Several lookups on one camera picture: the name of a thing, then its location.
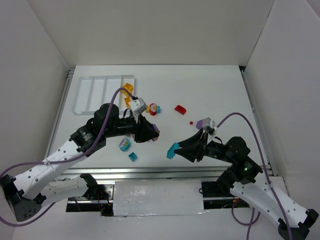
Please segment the yellow red blue lego cluster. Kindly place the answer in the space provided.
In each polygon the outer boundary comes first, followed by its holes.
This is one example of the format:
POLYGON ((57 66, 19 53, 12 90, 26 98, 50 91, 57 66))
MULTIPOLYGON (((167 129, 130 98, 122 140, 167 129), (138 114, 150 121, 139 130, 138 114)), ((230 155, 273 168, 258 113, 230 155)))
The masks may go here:
POLYGON ((146 113, 150 114, 151 116, 155 116, 161 113, 161 107, 155 103, 151 103, 147 106, 146 113))

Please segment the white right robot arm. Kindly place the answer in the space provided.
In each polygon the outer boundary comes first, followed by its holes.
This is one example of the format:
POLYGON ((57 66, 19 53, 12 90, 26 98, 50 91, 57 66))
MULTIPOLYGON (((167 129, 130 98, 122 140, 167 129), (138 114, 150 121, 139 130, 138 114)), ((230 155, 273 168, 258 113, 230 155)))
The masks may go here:
POLYGON ((208 141, 208 136, 201 129, 194 136, 174 143, 167 158, 179 155, 193 163, 209 157, 230 163, 216 181, 201 184, 203 197, 218 194, 240 198, 275 224, 284 240, 306 239, 319 214, 299 205, 268 182, 263 169, 249 157, 250 149, 242 137, 234 136, 223 144, 208 141))

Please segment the yellow round printed lego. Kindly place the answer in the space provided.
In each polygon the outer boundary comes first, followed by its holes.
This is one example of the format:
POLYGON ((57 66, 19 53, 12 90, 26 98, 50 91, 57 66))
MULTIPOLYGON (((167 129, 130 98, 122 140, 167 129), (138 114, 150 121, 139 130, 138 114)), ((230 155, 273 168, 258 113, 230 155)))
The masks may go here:
POLYGON ((129 94, 125 91, 125 90, 122 90, 121 91, 126 97, 129 97, 129 94))

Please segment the white divided sorting tray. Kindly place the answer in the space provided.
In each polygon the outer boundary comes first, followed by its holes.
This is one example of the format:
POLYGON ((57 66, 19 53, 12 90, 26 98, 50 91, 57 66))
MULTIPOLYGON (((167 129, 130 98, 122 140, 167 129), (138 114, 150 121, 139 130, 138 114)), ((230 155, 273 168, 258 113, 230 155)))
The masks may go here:
POLYGON ((125 84, 135 87, 133 75, 81 76, 78 80, 72 112, 93 115, 103 104, 109 103, 115 91, 125 84))

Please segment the red sloped lego brick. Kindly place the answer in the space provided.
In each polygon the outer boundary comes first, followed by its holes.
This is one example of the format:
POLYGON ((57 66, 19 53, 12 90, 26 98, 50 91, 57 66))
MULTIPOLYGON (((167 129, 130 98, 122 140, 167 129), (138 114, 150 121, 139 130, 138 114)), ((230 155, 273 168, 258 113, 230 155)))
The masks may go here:
POLYGON ((174 108, 174 110, 180 113, 181 115, 184 115, 187 112, 187 110, 179 104, 174 108))

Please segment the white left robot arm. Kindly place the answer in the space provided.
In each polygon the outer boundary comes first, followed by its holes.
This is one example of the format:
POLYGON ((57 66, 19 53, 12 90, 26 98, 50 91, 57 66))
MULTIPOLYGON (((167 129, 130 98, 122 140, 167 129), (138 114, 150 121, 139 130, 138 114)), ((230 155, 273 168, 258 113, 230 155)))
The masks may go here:
POLYGON ((56 180, 58 176, 73 165, 90 156, 87 151, 98 151, 106 145, 107 138, 132 135, 136 143, 155 141, 159 130, 142 114, 134 111, 129 116, 119 116, 119 108, 103 104, 87 123, 74 132, 70 138, 53 154, 29 170, 0 178, 0 187, 17 222, 33 218, 46 205, 63 199, 83 197, 87 200, 110 199, 106 187, 98 184, 89 173, 75 178, 56 180))

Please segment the aluminium front rail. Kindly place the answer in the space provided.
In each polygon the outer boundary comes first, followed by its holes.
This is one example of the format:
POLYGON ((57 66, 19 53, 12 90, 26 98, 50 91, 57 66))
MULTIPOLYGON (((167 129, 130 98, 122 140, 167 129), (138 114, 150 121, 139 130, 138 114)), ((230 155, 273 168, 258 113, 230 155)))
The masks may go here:
POLYGON ((90 174, 97 181, 158 180, 158 179, 204 179, 219 177, 226 167, 147 167, 147 168, 72 168, 60 178, 73 178, 90 174))

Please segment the yellow lego brick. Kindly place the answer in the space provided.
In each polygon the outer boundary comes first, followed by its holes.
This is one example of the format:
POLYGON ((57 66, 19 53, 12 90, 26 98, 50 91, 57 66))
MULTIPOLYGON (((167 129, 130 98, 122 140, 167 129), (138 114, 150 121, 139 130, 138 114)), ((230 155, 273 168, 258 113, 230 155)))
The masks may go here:
POLYGON ((124 98, 124 102, 127 108, 130 108, 130 102, 131 102, 131 98, 130 97, 125 97, 124 98))
POLYGON ((128 82, 126 82, 123 87, 126 88, 130 92, 132 92, 134 90, 134 86, 128 82))

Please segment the purple rounded lego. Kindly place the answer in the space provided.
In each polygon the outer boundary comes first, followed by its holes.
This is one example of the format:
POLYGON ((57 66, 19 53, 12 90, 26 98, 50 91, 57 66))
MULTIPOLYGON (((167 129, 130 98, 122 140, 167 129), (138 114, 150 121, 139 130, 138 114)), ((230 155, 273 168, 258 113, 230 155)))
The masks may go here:
POLYGON ((203 128, 203 120, 199 120, 199 121, 196 123, 196 128, 199 129, 199 130, 203 128))

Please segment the yellow lego brick in tray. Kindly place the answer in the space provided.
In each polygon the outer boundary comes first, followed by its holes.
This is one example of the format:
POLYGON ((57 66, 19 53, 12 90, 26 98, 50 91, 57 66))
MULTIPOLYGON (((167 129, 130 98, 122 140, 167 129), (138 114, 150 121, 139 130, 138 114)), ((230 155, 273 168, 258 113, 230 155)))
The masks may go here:
POLYGON ((131 98, 130 97, 125 97, 124 98, 124 102, 127 108, 130 108, 130 102, 131 102, 131 98))

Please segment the teal lego brick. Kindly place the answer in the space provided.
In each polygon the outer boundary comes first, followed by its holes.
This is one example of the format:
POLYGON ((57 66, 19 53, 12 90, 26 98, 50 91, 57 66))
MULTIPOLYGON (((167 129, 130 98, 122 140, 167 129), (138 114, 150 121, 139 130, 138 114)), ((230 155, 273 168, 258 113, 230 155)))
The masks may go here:
POLYGON ((167 151, 166 158, 173 159, 174 156, 176 155, 175 150, 178 150, 179 148, 180 148, 180 145, 177 142, 173 143, 173 145, 167 151))

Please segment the small teal square lego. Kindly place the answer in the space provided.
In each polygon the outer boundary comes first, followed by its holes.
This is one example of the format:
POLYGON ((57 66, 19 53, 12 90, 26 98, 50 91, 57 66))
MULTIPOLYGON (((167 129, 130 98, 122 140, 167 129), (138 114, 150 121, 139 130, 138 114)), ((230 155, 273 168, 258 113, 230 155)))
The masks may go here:
POLYGON ((134 152, 130 153, 128 156, 132 162, 138 159, 137 155, 134 152))

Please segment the teal round printed lego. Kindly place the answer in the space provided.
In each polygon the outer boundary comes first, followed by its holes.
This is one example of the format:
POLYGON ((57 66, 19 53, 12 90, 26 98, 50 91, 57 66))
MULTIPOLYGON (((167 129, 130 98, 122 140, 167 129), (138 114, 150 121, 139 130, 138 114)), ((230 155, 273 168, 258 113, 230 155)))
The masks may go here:
POLYGON ((131 142, 128 138, 123 138, 122 141, 119 143, 119 149, 122 152, 126 152, 131 146, 131 142))

